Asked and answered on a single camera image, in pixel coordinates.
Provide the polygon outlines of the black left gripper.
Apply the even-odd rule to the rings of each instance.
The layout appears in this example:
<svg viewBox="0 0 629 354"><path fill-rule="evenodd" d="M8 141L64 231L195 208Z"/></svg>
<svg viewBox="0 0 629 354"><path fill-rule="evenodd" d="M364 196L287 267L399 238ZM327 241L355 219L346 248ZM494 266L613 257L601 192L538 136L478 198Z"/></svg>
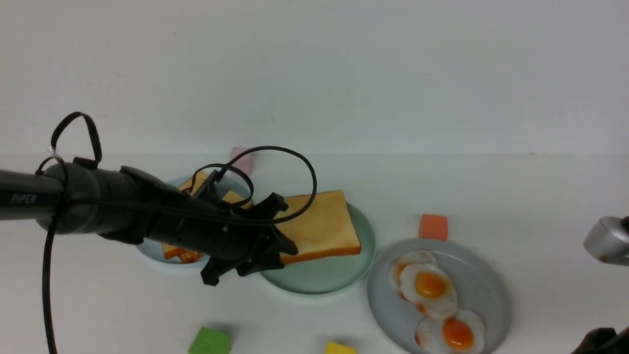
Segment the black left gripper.
<svg viewBox="0 0 629 354"><path fill-rule="evenodd" d="M107 230L102 237L139 245L146 239L209 255L201 271L205 284L236 269L239 276L285 268L281 255L296 256L296 244L277 227L266 229L289 206L271 193L237 211L217 198L198 199L130 167L99 171L98 182Z"/></svg>

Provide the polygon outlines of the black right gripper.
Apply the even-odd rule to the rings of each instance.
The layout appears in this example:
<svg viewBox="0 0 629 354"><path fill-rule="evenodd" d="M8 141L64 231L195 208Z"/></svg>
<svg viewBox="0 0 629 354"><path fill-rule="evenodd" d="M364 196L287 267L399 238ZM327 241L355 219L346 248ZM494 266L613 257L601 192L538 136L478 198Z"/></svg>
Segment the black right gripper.
<svg viewBox="0 0 629 354"><path fill-rule="evenodd" d="M629 354L629 327L620 332L610 327L589 331L572 354Z"/></svg>

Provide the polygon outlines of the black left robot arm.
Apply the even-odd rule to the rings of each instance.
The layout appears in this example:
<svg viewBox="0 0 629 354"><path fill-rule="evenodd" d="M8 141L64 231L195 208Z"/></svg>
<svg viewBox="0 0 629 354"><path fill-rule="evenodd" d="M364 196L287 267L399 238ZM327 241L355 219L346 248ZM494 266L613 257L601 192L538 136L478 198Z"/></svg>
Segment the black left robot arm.
<svg viewBox="0 0 629 354"><path fill-rule="evenodd" d="M56 235L100 235L139 245L146 239L209 256L200 272L216 286L235 269L240 276L281 269L281 254L297 255L296 244L276 224L287 210L272 193L248 208L218 198L215 173L191 195L144 171L97 168L90 160L58 163L34 174L2 170L1 219L36 220Z"/></svg>

